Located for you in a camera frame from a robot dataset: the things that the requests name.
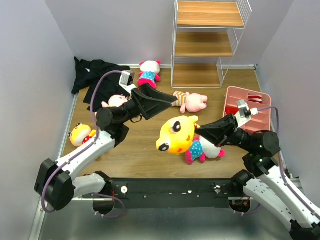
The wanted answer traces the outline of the white plush blue dress front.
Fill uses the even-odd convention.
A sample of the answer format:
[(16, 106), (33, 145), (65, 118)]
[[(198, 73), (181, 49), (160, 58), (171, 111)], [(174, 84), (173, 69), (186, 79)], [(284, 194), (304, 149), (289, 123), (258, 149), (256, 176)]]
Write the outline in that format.
[(185, 152), (185, 161), (189, 165), (196, 159), (204, 163), (206, 159), (221, 158), (225, 154), (226, 152), (221, 147), (216, 147), (202, 136), (195, 136), (192, 145)]

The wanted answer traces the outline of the large yellow plush toy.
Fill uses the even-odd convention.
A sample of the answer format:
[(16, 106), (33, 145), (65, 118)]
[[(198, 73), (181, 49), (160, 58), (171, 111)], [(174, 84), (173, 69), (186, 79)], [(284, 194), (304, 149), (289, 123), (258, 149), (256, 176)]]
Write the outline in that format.
[(185, 153), (193, 143), (198, 120), (196, 115), (181, 115), (168, 120), (160, 129), (156, 149), (173, 155)]

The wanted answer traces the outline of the small yellow plush toy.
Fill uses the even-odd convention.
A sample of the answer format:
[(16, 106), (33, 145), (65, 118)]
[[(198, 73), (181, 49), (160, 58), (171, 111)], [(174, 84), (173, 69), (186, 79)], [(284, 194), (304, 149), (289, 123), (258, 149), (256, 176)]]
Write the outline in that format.
[(76, 127), (68, 133), (69, 140), (74, 147), (80, 147), (96, 135), (97, 131), (91, 129), (89, 125), (78, 123)]

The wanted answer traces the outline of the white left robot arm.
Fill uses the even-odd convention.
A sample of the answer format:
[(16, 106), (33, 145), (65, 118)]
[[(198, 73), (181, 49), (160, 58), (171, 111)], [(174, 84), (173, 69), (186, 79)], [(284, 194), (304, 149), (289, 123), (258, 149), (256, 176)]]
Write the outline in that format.
[(78, 193), (96, 193), (104, 198), (111, 185), (99, 174), (93, 175), (89, 187), (79, 187), (78, 174), (101, 155), (122, 143), (129, 128), (126, 122), (140, 117), (149, 120), (171, 108), (177, 98), (157, 91), (148, 83), (131, 90), (131, 99), (119, 107), (102, 107), (94, 113), (97, 128), (94, 137), (68, 155), (57, 160), (46, 159), (39, 167), (34, 190), (41, 197), (41, 206), (47, 213), (66, 207)]

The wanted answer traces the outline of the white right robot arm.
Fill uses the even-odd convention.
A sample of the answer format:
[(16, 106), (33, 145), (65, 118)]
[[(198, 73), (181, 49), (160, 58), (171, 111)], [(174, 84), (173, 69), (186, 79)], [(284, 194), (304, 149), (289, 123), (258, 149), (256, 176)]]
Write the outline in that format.
[(280, 140), (273, 131), (259, 130), (250, 134), (242, 126), (251, 115), (238, 112), (198, 126), (195, 132), (216, 147), (226, 144), (247, 152), (242, 158), (245, 169), (230, 183), (230, 191), (245, 194), (271, 212), (289, 230), (293, 240), (320, 238), (320, 209), (287, 177), (282, 162), (274, 156), (280, 152)]

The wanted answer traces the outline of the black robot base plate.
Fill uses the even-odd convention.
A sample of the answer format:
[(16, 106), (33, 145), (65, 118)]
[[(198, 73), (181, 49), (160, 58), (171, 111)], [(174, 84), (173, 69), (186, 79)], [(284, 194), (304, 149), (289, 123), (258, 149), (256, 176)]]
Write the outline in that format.
[(229, 208), (244, 199), (235, 178), (76, 178), (75, 197), (92, 197), (100, 213), (111, 209)]

